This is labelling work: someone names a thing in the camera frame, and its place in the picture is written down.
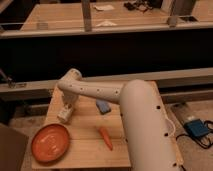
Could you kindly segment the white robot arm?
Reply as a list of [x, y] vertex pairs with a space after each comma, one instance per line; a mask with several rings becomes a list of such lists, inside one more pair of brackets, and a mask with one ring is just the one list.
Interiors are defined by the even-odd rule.
[[147, 81], [85, 82], [70, 69], [57, 83], [65, 96], [83, 95], [120, 105], [131, 171], [180, 171], [156, 89]]

